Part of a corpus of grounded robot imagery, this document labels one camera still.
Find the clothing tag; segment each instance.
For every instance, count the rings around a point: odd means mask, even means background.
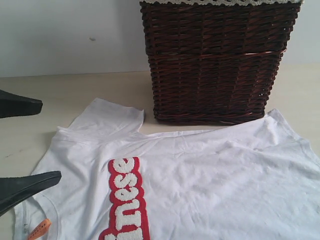
[[[45,235],[51,226],[51,221],[49,219],[43,220],[36,228],[30,233],[27,240],[36,240],[41,236]]]
[[[100,234],[99,240],[150,240],[139,167],[138,157],[113,159],[108,163],[113,205],[109,228]]]

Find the red patch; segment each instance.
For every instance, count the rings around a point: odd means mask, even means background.
[[[150,234],[149,234],[149,224],[148,224],[148,216],[147,216],[147,209],[146,209],[146,201],[144,199],[144,189],[142,188],[142,176],[139,172],[139,167],[140,167],[140,160],[138,157],[133,157],[133,158],[128,158],[130,160],[134,160],[134,167],[130,172],[126,172],[126,173],[119,173],[116,171],[115,167],[114,167],[114,162],[116,161],[116,159],[111,160],[108,163],[108,169],[110,172],[110,179],[109,179],[109,186],[111,189],[111,193],[110,193],[110,201],[111,203],[113,203],[111,210],[110,210],[110,219],[109,219],[109,228],[107,228],[106,230],[104,230],[100,236],[99,236],[99,240],[105,240],[105,237],[108,235],[113,235],[111,236],[110,239],[117,239],[117,236],[119,234],[123,234],[123,233],[128,233],[129,235],[131,234],[131,232],[136,231],[136,230],[142,230],[142,237],[143,238],[136,238],[137,240],[150,240]],[[129,160],[127,158],[124,158],[124,163],[128,163]],[[124,188],[118,188],[115,184],[115,179],[117,176],[121,175],[122,179],[124,179],[124,177],[126,176],[126,174],[134,174],[135,177],[137,178],[136,184],[134,186],[129,186],[128,184],[124,187]],[[135,188],[138,190],[138,194],[128,200],[128,201],[122,201],[119,200],[116,197],[116,191],[118,190],[127,190],[128,192],[130,192],[130,188]],[[123,206],[124,204],[133,204],[133,201],[135,201],[135,203],[137,202],[137,200],[139,201],[139,207],[135,208],[135,209],[128,209],[128,210],[124,210],[122,213],[124,216],[128,216],[128,215],[134,215],[136,212],[140,212],[140,216],[141,216],[141,225],[137,226],[135,224],[131,224],[131,225],[125,225],[123,224],[122,228],[117,229],[117,221],[119,222],[120,219],[117,219],[117,215],[116,215],[116,209],[118,207]]]

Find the t-shirt sleeve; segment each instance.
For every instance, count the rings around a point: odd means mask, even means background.
[[[139,131],[144,111],[96,98],[68,128],[58,128],[57,138],[108,140]]]

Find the wicker basket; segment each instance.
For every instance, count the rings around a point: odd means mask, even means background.
[[[140,2],[155,118],[239,124],[263,117],[301,2],[184,1]]]

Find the white wall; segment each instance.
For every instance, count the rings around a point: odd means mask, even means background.
[[[306,0],[284,63],[320,62],[319,17]],[[0,77],[147,70],[139,0],[0,0]]]

